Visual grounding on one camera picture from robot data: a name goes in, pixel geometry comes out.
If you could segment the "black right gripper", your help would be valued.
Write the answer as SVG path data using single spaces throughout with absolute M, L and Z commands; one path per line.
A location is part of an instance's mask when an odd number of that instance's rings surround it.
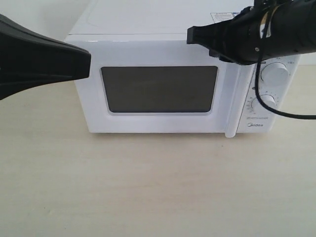
M 230 21 L 187 29 L 187 44 L 197 44 L 208 50 L 211 57 L 222 61 L 251 65 L 258 60 L 260 25 L 272 2 L 255 2 L 244 8 Z

